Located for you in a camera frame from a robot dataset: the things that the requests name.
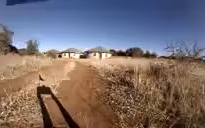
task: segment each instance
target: roof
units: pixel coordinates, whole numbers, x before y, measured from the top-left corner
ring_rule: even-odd
[[[95,47],[95,48],[88,50],[88,52],[110,52],[110,51],[107,50],[106,48],[98,46],[98,47]]]
[[[58,50],[56,50],[56,49],[51,49],[51,50],[48,50],[47,52],[45,52],[45,53],[54,53],[54,54],[58,54],[58,53],[60,53],[60,51],[58,51]]]
[[[66,53],[80,53],[81,51],[78,49],[75,49],[75,48],[68,48],[68,49],[62,51],[62,53],[65,53],[65,52]]]

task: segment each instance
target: house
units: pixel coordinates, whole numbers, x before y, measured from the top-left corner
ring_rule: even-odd
[[[43,55],[48,56],[48,57],[52,57],[52,58],[57,58],[57,57],[59,57],[59,53],[60,53],[60,51],[58,51],[56,49],[51,49],[51,50],[48,50],[47,52],[44,52]]]
[[[101,46],[95,47],[87,51],[87,58],[95,58],[95,59],[106,59],[110,58],[112,54],[110,50],[103,48]]]
[[[68,48],[60,53],[61,58],[79,58],[81,51],[75,48]]]

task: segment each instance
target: tree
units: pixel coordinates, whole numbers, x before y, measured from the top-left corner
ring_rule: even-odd
[[[0,24],[0,54],[7,54],[11,51],[12,37],[14,32],[9,30],[5,25]]]
[[[152,52],[151,54],[150,54],[150,57],[151,58],[156,58],[158,55],[157,55],[157,53],[156,52]]]
[[[146,52],[143,54],[143,57],[149,58],[150,52],[148,50],[146,50]]]
[[[38,54],[38,46],[39,43],[36,40],[28,40],[27,42],[27,53],[28,55],[36,55]]]
[[[143,55],[143,50],[138,47],[128,48],[126,50],[127,56],[140,57]]]
[[[116,56],[116,51],[114,49],[110,49],[112,56]]]
[[[205,59],[205,48],[198,47],[197,42],[189,43],[185,41],[176,42],[174,44],[168,43],[165,49],[170,53],[170,56],[178,59]]]
[[[122,50],[118,50],[118,51],[116,52],[116,55],[117,55],[117,56],[126,56],[126,52],[124,52],[124,51],[122,51]]]

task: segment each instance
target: tall dry grass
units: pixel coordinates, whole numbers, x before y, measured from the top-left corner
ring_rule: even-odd
[[[36,71],[51,63],[53,63],[53,59],[41,56],[0,55],[0,80]]]
[[[122,128],[205,128],[205,65],[150,63],[100,67],[101,96]]]

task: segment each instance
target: blue sky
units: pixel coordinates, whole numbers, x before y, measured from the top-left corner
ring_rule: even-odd
[[[15,32],[14,45],[37,39],[40,50],[98,45],[165,54],[166,40],[197,40],[205,47],[205,0],[49,0],[5,6],[0,23]]]

